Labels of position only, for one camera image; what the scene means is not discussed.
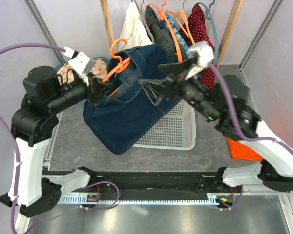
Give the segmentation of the orange hanger of denim skirt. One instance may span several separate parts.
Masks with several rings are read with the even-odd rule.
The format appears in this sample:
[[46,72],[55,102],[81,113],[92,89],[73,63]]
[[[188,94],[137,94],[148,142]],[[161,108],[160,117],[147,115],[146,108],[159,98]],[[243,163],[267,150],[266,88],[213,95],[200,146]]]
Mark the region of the orange hanger of denim skirt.
[[106,83],[108,81],[108,79],[114,74],[114,73],[120,73],[122,72],[124,69],[126,69],[129,64],[130,64],[130,61],[131,61],[131,58],[130,57],[127,57],[126,59],[122,59],[121,56],[119,55],[116,55],[115,52],[114,52],[114,48],[115,46],[119,43],[123,41],[125,43],[125,45],[127,45],[127,40],[125,38],[119,38],[117,40],[115,40],[111,47],[110,47],[110,54],[111,54],[111,57],[113,59],[118,59],[119,62],[118,64],[110,71],[107,73],[107,75],[103,78],[102,82],[103,83]]

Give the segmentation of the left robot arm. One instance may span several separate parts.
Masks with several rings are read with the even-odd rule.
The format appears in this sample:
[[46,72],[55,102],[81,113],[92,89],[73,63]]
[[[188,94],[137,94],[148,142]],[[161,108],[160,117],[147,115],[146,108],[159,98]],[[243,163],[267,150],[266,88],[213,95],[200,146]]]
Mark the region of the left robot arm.
[[8,207],[19,206],[20,214],[25,217],[53,209],[62,196],[87,188],[95,181],[96,173],[84,166],[58,178],[42,175],[45,153],[59,124],[57,114],[85,99],[97,101],[110,87],[92,74],[87,77],[88,82],[78,75],[72,82],[63,81],[54,68],[39,66],[23,80],[26,93],[11,122],[12,139],[18,147],[15,181],[0,201]]

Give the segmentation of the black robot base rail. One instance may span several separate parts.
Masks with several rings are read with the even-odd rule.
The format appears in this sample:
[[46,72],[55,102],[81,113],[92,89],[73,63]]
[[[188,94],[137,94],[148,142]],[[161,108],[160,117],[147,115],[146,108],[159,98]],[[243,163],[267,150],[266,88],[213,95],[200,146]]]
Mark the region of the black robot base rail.
[[79,167],[90,174],[90,184],[99,181],[113,182],[120,190],[175,189],[194,190],[200,194],[241,192],[242,186],[226,185],[222,181],[224,168],[218,171],[94,171]]

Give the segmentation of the wooden clothes rack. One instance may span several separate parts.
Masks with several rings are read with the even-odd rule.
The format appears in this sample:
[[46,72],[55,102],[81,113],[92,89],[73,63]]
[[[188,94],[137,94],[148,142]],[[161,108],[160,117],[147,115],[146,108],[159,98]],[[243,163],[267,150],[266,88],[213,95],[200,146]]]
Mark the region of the wooden clothes rack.
[[[106,32],[107,32],[109,45],[111,47],[112,43],[115,41],[115,38],[114,38],[114,34],[113,34],[113,28],[112,28],[111,16],[110,16],[109,8],[108,8],[108,3],[106,0],[102,0],[102,1],[100,1],[100,4],[101,4],[103,17],[104,17],[105,28],[106,28]],[[219,44],[219,60],[217,63],[217,67],[220,66],[225,49],[227,48],[229,39],[232,35],[233,29],[235,27],[238,16],[240,14],[242,5],[243,5],[242,0],[236,0],[233,4],[229,19],[227,21],[226,28],[224,30],[221,42]]]

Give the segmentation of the blue-grey hanger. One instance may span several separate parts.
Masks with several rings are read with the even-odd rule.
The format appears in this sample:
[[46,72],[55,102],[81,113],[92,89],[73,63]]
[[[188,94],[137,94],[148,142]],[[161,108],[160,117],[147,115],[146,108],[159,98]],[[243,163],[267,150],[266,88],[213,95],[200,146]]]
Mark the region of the blue-grey hanger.
[[209,5],[209,7],[207,7],[204,3],[202,2],[197,2],[193,8],[192,11],[194,10],[195,6],[197,5],[201,5],[203,6],[203,8],[205,9],[205,14],[204,17],[205,19],[209,20],[211,22],[212,25],[212,30],[213,30],[213,35],[214,35],[214,42],[215,42],[215,47],[214,47],[214,60],[213,60],[213,64],[214,66],[217,66],[218,60],[219,60],[219,42],[218,42],[218,35],[217,35],[217,30],[216,30],[216,26],[215,26],[215,22],[213,19],[213,16],[210,12],[211,7],[214,5],[215,0],[212,1],[212,3]]

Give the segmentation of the blue floral skirt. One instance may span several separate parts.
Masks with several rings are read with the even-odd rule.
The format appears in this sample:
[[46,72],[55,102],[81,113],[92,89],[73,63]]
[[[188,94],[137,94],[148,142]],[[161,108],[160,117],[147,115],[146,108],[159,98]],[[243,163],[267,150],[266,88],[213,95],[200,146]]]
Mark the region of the blue floral skirt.
[[[167,17],[167,19],[168,19],[168,21],[169,21],[169,23],[170,23],[170,25],[171,25],[171,27],[172,27],[172,29],[174,31],[174,34],[175,34],[175,37],[176,37],[176,39],[178,41],[178,44],[180,46],[181,52],[184,52],[186,58],[189,58],[189,53],[188,53],[189,46],[185,42],[185,40],[182,37],[182,35],[179,33],[179,31],[178,31],[178,29],[177,29],[177,27],[176,27],[173,19],[171,18],[171,16],[170,15],[166,15],[166,17]],[[161,25],[161,27],[163,29],[167,30],[170,33],[170,36],[172,37],[171,32],[169,30],[169,27],[168,27],[166,21],[165,20],[160,20],[160,25]]]

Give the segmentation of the grey dotted skirt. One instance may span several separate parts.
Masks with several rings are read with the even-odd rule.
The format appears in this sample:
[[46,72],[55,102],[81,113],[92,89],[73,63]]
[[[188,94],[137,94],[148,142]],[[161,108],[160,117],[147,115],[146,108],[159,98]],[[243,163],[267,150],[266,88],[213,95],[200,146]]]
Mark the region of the grey dotted skirt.
[[162,59],[162,62],[164,64],[178,62],[178,58],[174,51],[174,41],[170,36],[170,33],[161,27],[157,14],[151,6],[148,6],[145,9],[145,20],[153,34],[155,45],[157,47],[156,52]]

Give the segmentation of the red polka dot skirt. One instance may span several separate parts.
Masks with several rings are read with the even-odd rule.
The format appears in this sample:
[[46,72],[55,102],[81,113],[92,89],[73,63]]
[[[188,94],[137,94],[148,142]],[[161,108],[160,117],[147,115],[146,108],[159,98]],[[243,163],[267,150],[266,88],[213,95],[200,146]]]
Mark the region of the red polka dot skirt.
[[[199,5],[194,6],[188,17],[188,27],[194,42],[206,41],[214,50],[214,46],[207,35],[205,15]],[[201,72],[199,81],[211,90],[215,85],[215,73],[210,68],[206,68]]]

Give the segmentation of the orange hanger of grey skirt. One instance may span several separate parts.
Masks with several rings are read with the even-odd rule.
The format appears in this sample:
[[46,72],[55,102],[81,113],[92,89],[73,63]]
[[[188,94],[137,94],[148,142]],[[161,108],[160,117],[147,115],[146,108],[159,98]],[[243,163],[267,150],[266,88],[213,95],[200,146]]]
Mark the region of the orange hanger of grey skirt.
[[174,41],[174,47],[175,47],[174,51],[175,51],[175,55],[176,55],[177,58],[178,58],[178,62],[182,62],[182,61],[183,61],[183,57],[182,57],[182,53],[181,53],[181,49],[180,49],[180,46],[179,46],[178,40],[177,40],[177,38],[176,38],[176,36],[175,36],[174,30],[173,30],[173,28],[171,27],[171,24],[170,24],[169,20],[168,20],[167,17],[166,17],[166,14],[163,12],[163,10],[164,10],[164,6],[166,5],[166,3],[167,3],[167,0],[164,0],[164,1],[163,1],[163,4],[161,5],[161,7],[159,7],[158,5],[156,5],[156,4],[154,4],[154,3],[149,3],[149,4],[147,5],[147,7],[148,7],[148,6],[153,6],[153,7],[155,7],[155,8],[158,10],[158,16],[159,16],[159,19],[164,20],[164,21],[166,22],[166,24],[167,24],[167,26],[168,26],[168,28],[169,28],[170,34],[171,34],[171,36],[172,36],[172,39],[173,39],[173,41]]

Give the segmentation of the white pleated skirt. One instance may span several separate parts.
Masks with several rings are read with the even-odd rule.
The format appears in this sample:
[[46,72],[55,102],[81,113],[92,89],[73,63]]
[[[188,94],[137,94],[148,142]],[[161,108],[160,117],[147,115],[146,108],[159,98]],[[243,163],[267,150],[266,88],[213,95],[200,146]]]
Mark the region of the white pleated skirt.
[[137,46],[152,45],[154,43],[149,36],[147,24],[135,2],[130,2],[127,8],[120,38],[125,39],[127,43],[123,41],[119,42],[117,52]]

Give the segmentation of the orange folded cloth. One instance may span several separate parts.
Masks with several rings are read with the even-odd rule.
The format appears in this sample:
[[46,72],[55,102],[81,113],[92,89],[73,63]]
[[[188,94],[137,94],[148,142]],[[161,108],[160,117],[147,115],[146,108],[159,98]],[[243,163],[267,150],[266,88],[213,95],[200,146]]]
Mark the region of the orange folded cloth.
[[261,161],[263,157],[261,157],[254,150],[249,148],[246,145],[241,144],[240,142],[225,138],[228,144],[230,155],[235,160],[248,160],[248,161]]

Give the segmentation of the white plastic laundry basket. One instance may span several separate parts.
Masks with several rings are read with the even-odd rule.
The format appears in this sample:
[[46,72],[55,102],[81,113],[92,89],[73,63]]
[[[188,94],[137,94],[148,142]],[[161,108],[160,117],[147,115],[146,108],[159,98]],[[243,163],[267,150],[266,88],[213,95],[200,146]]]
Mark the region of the white plastic laundry basket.
[[152,149],[191,150],[196,141],[195,111],[184,100],[148,130],[133,146]]

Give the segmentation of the teal basket with floral cloth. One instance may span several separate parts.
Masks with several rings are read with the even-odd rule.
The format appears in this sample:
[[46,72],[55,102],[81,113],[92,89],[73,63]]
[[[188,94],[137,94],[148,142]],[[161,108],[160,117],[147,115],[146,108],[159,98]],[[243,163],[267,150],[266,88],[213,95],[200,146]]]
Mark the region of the teal basket with floral cloth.
[[[103,79],[107,75],[107,64],[100,58],[94,58],[95,65],[91,70],[97,78]],[[75,74],[73,71],[69,71],[72,67],[69,64],[65,64],[60,66],[57,70],[57,74],[61,76],[58,77],[59,83],[72,83],[75,81],[75,77],[78,78],[78,75]]]

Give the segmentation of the dark blue denim skirt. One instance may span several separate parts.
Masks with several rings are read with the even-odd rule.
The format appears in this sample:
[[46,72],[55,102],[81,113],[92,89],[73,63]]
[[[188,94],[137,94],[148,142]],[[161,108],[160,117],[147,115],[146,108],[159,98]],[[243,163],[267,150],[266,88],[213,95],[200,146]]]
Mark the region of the dark blue denim skirt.
[[163,100],[155,106],[137,83],[140,79],[164,79],[158,65],[170,63],[158,44],[118,52],[130,58],[129,66],[110,78],[113,95],[106,94],[97,106],[84,103],[83,118],[99,141],[112,153],[121,155],[135,144],[161,117],[180,102]]

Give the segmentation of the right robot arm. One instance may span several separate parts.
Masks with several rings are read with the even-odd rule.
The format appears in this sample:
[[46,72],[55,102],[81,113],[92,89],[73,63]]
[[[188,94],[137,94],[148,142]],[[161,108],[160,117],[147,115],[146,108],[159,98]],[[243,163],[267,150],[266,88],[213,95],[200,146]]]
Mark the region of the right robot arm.
[[208,122],[215,121],[223,136],[261,156],[260,162],[249,166],[218,169],[215,187],[264,185],[278,192],[293,191],[293,149],[247,105],[249,89],[239,78],[221,75],[211,62],[206,66],[218,79],[212,89],[195,78],[205,67],[195,58],[161,64],[159,69],[166,75],[163,79],[141,79],[138,83],[154,105],[181,98]]

